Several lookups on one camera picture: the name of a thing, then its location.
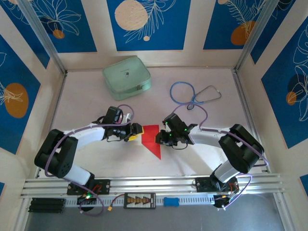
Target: red triangle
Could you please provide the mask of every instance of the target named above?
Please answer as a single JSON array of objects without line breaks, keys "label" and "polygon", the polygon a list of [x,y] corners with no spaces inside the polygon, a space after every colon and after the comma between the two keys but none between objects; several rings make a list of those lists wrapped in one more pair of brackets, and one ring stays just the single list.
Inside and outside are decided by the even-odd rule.
[{"label": "red triangle", "polygon": [[161,160],[160,144],[155,143],[155,136],[159,133],[158,125],[143,126],[141,143]]}]

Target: purple cable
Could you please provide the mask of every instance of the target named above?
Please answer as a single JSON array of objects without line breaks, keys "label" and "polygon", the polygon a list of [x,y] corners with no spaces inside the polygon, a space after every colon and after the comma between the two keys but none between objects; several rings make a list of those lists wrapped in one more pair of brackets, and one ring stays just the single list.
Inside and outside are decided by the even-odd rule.
[{"label": "purple cable", "polygon": [[[75,133],[77,133],[77,132],[81,132],[81,131],[84,131],[84,130],[91,129],[91,128],[102,128],[102,127],[107,127],[107,126],[108,126],[108,127],[119,127],[119,126],[123,126],[123,125],[129,124],[129,123],[134,119],[134,115],[135,115],[134,109],[133,109],[131,106],[127,105],[127,104],[121,104],[121,105],[119,105],[118,107],[122,107],[122,106],[126,106],[126,107],[130,108],[130,110],[131,110],[131,112],[132,112],[131,119],[130,119],[129,122],[124,123],[124,124],[100,124],[100,125],[94,125],[94,126],[87,126],[87,127],[84,127],[84,128],[76,129],[76,130],[71,131],[71,132],[67,133],[66,135],[64,135],[64,136],[59,140],[59,142],[57,142],[57,144],[56,144],[55,147],[53,148],[53,150],[52,150],[52,152],[51,152],[51,154],[50,154],[50,156],[49,156],[49,158],[48,158],[48,160],[47,160],[47,163],[46,163],[46,165],[45,165],[45,176],[46,176],[46,177],[53,177],[53,176],[54,176],[54,175],[48,173],[48,168],[49,168],[51,159],[53,158],[53,156],[54,156],[56,150],[59,148],[60,144],[61,144],[68,136],[70,136],[70,135],[72,135],[72,134],[75,134]],[[93,216],[93,217],[94,217],[94,216],[100,215],[100,214],[103,212],[103,210],[104,210],[104,205],[103,205],[102,199],[101,199],[97,194],[95,194],[93,191],[91,191],[90,189],[88,189],[88,188],[86,188],[86,187],[84,187],[84,186],[82,186],[82,185],[79,185],[79,184],[76,183],[76,182],[72,182],[72,183],[73,183],[74,185],[77,185],[78,187],[84,189],[84,190],[87,190],[88,192],[90,192],[91,194],[93,194],[93,195],[102,203],[103,208],[102,208],[102,210],[101,210],[100,213],[98,213],[98,214],[86,214],[86,213],[83,213],[83,214],[88,215],[88,216]]]},{"label": "purple cable", "polygon": [[254,167],[263,167],[263,166],[269,165],[268,160],[261,153],[259,153],[254,147],[252,147],[250,144],[248,144],[246,141],[244,141],[242,138],[238,137],[237,135],[235,135],[235,134],[233,134],[233,133],[231,133],[229,131],[223,131],[223,130],[211,129],[211,128],[201,128],[201,130],[202,131],[209,131],[209,132],[224,133],[224,134],[228,134],[230,136],[233,136],[235,139],[237,139],[238,141],[242,142],[249,149],[251,149],[257,156],[259,156],[265,162],[265,164],[254,165]]},{"label": "purple cable", "polygon": [[248,177],[250,177],[250,180],[246,184],[246,186],[239,192],[239,194],[237,194],[237,196],[235,196],[235,198],[224,207],[224,209],[228,208],[237,198],[239,198],[239,196],[242,195],[242,193],[245,191],[245,189],[250,185],[250,183],[252,181],[252,175],[251,174],[239,174],[238,176],[248,176]]},{"label": "purple cable", "polygon": [[194,105],[194,106],[200,107],[200,108],[205,112],[206,117],[205,117],[205,119],[202,120],[201,123],[199,124],[199,127],[201,127],[201,125],[207,120],[207,118],[208,118],[208,113],[207,113],[206,109],[204,109],[202,106],[200,106],[200,105],[198,105],[198,104],[195,104],[195,103],[183,103],[183,104],[177,106],[177,107],[173,110],[172,113],[174,113],[179,107],[186,106],[186,105]]}]

